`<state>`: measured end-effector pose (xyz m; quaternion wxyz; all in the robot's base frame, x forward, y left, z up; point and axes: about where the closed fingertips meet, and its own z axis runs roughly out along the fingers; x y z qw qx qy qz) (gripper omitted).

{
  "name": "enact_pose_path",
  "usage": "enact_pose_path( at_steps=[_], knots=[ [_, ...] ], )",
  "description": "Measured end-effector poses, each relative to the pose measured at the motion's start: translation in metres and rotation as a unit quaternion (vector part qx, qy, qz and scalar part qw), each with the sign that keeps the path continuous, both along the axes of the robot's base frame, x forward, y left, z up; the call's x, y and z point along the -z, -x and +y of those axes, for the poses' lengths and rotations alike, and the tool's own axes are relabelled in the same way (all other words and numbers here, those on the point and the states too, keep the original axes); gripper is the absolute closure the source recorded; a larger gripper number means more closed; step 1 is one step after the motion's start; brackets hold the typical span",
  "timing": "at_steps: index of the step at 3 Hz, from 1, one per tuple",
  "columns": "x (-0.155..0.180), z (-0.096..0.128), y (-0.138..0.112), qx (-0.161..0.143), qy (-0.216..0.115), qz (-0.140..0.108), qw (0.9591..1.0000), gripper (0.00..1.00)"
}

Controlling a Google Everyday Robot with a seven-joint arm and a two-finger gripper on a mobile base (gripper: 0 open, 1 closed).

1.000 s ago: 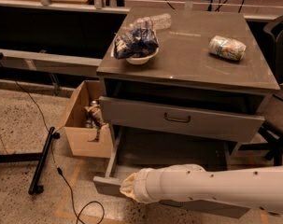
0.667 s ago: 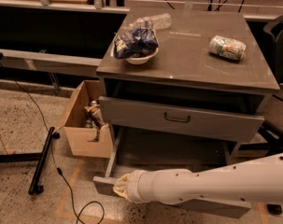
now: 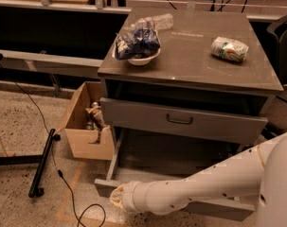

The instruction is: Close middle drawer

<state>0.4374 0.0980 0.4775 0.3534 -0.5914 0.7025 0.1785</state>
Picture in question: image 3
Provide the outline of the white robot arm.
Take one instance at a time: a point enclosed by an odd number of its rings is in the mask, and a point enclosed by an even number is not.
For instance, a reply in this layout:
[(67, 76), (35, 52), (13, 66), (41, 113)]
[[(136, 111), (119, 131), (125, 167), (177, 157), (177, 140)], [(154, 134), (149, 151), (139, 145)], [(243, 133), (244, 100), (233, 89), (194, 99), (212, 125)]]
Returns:
[(257, 195), (257, 227), (287, 227), (287, 132), (185, 179), (124, 183), (110, 202), (129, 213), (166, 215), (189, 203)]

